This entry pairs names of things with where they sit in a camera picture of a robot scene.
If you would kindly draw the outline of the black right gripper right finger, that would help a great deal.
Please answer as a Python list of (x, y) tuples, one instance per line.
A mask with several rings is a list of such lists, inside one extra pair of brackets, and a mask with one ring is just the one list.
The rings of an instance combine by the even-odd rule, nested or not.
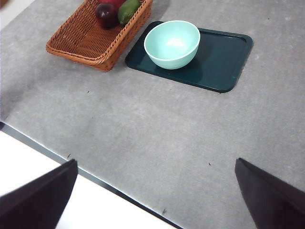
[(281, 179), (238, 158), (238, 185), (258, 229), (303, 229), (305, 193)]

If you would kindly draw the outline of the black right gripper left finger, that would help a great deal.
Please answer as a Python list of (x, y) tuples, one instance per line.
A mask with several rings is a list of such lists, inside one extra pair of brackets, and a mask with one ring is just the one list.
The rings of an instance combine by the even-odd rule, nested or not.
[(78, 175), (72, 159), (0, 197), (2, 229), (54, 229), (70, 199)]

